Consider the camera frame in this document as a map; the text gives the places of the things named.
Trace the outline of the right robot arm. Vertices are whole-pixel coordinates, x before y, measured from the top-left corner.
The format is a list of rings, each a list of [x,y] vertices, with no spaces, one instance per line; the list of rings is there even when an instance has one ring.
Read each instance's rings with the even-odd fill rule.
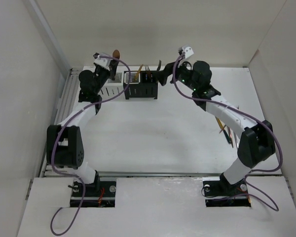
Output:
[[[275,153],[272,125],[266,120],[257,121],[228,103],[211,85],[212,71],[208,63],[196,61],[190,70],[186,65],[182,63],[175,67],[174,63],[169,63],[153,76],[162,86],[172,76],[173,80],[190,88],[195,104],[220,119],[239,138],[237,159],[220,175],[219,181],[219,190],[223,194],[231,194],[257,164]]]

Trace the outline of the white utensil holder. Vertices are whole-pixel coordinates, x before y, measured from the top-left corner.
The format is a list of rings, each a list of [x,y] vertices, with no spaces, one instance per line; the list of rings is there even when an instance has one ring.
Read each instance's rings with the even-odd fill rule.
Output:
[[[124,74],[117,72],[115,80],[108,79],[104,86],[101,88],[99,95],[103,100],[110,99],[123,91],[124,87]]]

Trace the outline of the black utensil holder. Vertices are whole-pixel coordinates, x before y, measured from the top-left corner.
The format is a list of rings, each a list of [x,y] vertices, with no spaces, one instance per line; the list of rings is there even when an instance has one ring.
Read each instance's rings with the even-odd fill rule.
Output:
[[[141,82],[138,84],[130,84],[124,92],[125,99],[130,98],[158,98],[158,82],[155,74],[157,71],[150,71],[150,78],[147,77],[145,71],[140,72]]]

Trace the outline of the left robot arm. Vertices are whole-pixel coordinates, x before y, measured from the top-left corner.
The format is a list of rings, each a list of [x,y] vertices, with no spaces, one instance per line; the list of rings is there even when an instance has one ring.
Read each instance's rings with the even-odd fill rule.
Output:
[[[105,102],[100,92],[108,80],[114,80],[119,60],[100,57],[94,61],[95,69],[83,70],[79,75],[80,91],[72,113],[57,125],[47,129],[46,159],[57,174],[74,177],[84,183],[90,196],[99,193],[101,184],[97,172],[84,160],[81,129],[99,112]]]

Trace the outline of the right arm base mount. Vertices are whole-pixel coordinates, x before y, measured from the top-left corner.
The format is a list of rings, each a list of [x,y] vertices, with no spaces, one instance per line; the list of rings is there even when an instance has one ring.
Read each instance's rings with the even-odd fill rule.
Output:
[[[201,191],[206,207],[251,207],[244,181],[224,186],[220,180],[204,180]]]

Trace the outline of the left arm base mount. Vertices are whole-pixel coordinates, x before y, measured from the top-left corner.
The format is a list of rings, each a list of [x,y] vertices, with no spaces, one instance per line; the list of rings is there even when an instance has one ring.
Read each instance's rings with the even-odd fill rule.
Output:
[[[98,178],[97,182],[86,184],[85,195],[81,207],[111,208],[115,207],[116,179]],[[78,207],[82,199],[82,184],[74,181],[68,185],[72,189],[70,207]]]

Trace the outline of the white insert cup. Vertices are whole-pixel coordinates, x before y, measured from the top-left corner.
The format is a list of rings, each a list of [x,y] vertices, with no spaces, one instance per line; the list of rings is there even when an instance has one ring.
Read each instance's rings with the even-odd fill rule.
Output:
[[[125,71],[124,72],[124,83],[125,84],[138,84],[141,82],[140,73],[135,71]]]

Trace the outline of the aluminium rail left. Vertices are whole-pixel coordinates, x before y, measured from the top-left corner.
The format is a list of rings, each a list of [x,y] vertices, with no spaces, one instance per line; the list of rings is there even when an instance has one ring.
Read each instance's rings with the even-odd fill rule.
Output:
[[[78,89],[78,74],[81,71],[82,67],[71,68],[66,76],[60,76],[51,124],[60,123],[71,113],[74,104],[74,95]]]

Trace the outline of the aluminium rail front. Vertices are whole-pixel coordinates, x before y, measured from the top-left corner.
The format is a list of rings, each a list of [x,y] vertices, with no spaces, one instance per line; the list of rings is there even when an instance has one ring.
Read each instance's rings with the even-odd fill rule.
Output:
[[[105,177],[219,177],[220,173],[173,173],[173,172],[117,172],[99,171]]]

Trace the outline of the aluminium rail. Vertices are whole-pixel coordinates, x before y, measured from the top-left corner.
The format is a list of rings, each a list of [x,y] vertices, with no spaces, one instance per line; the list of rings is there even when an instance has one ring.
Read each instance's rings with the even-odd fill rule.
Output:
[[[71,68],[66,76],[60,76],[51,124],[60,123],[71,113],[74,104],[74,95],[78,89],[78,74],[81,71],[82,67]]]
[[[173,173],[173,172],[117,172],[99,171],[105,177],[219,177],[220,173]]]

